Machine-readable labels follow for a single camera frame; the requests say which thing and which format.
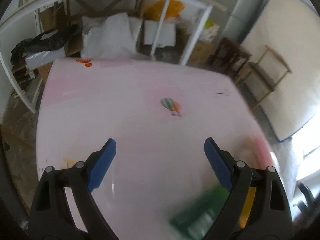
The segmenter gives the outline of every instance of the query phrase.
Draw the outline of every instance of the blue gripper pad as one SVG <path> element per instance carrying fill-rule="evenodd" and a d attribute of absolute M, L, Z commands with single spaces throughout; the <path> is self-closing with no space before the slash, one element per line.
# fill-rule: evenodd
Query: blue gripper pad
<path fill-rule="evenodd" d="M 209 139 L 205 140 L 204 153 L 207 156 L 207 159 L 221 186 L 230 192 L 233 187 L 231 183 L 231 171 L 227 164 L 223 161 L 219 152 L 220 149 L 217 149 Z"/>
<path fill-rule="evenodd" d="M 100 157 L 89 173 L 88 189 L 92 192 L 98 188 L 116 155 L 116 141 L 110 139 L 100 150 Z"/>

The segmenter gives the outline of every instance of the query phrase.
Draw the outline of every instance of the green object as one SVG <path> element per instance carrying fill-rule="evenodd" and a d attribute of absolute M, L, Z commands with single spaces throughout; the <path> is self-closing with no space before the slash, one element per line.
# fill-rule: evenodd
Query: green object
<path fill-rule="evenodd" d="M 164 106 L 165 108 L 167 108 L 170 111 L 172 111 L 173 105 L 174 105 L 174 101 L 171 98 L 162 98 L 160 100 L 160 103 L 161 103 L 162 106 Z"/>
<path fill-rule="evenodd" d="M 201 240 L 217 219 L 228 196 L 229 192 L 220 185 L 207 190 L 186 210 L 171 219 L 170 224 L 187 239 Z"/>

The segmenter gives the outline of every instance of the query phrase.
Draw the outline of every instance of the yellow bag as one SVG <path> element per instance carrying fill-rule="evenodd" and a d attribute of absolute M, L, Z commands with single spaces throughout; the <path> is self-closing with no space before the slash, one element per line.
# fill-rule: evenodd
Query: yellow bag
<path fill-rule="evenodd" d="M 159 21 L 165 0 L 156 2 L 153 6 L 145 10 L 143 18 L 145 20 Z M 184 9 L 184 4 L 176 0 L 170 0 L 167 13 L 164 19 L 175 18 Z"/>

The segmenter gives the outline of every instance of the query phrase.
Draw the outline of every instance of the black plastic bag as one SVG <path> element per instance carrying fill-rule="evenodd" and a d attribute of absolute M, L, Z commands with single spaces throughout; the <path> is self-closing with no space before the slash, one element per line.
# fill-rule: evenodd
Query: black plastic bag
<path fill-rule="evenodd" d="M 33 39 L 26 39 L 19 42 L 11 51 L 12 56 L 10 61 L 12 65 L 18 64 L 25 53 L 61 49 L 76 33 L 78 28 L 78 25 L 66 26 L 62 29 L 41 33 Z"/>

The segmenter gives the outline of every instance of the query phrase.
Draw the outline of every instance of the wooden chair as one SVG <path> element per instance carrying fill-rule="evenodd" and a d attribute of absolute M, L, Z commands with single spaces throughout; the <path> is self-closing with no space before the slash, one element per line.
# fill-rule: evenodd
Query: wooden chair
<path fill-rule="evenodd" d="M 227 51 L 227 54 L 225 57 L 221 58 L 218 57 L 220 51 L 224 49 Z M 247 52 L 240 44 L 238 44 L 235 41 L 229 40 L 227 38 L 223 38 L 220 42 L 219 47 L 215 51 L 215 54 L 213 55 L 210 64 L 212 65 L 213 62 L 217 59 L 220 58 L 222 59 L 222 65 L 221 67 L 225 67 L 226 69 L 224 73 L 227 73 L 232 66 L 237 63 L 240 59 L 244 59 L 244 62 L 240 66 L 239 69 L 243 68 L 243 66 L 248 62 L 252 55 Z"/>
<path fill-rule="evenodd" d="M 266 56 L 266 54 L 268 52 L 271 52 L 272 55 L 285 67 L 285 72 L 284 74 L 277 80 L 277 81 L 273 81 L 268 74 L 263 70 L 263 68 L 260 67 L 260 62 L 262 61 L 262 59 Z M 244 73 L 245 70 L 248 70 L 248 74 L 245 76 L 244 79 L 241 79 L 242 74 Z M 245 82 L 249 76 L 254 73 L 259 80 L 265 85 L 265 87 L 268 89 L 268 92 L 257 102 L 257 104 L 252 108 L 252 110 L 254 110 L 257 106 L 259 106 L 264 99 L 267 98 L 267 96 L 269 94 L 271 94 L 272 92 L 274 92 L 276 90 L 276 87 L 279 85 L 279 83 L 284 79 L 284 77 L 288 74 L 288 73 L 292 73 L 291 69 L 289 68 L 289 66 L 287 65 L 287 63 L 285 62 L 285 60 L 283 59 L 283 57 L 278 54 L 276 51 L 274 51 L 273 49 L 271 49 L 269 46 L 266 45 L 266 50 L 265 52 L 262 54 L 262 56 L 259 58 L 259 60 L 254 63 L 254 62 L 249 62 L 247 63 L 244 67 L 242 67 L 239 70 L 239 76 L 237 78 L 237 80 L 235 81 L 235 83 L 237 85 L 242 84 L 243 82 Z"/>

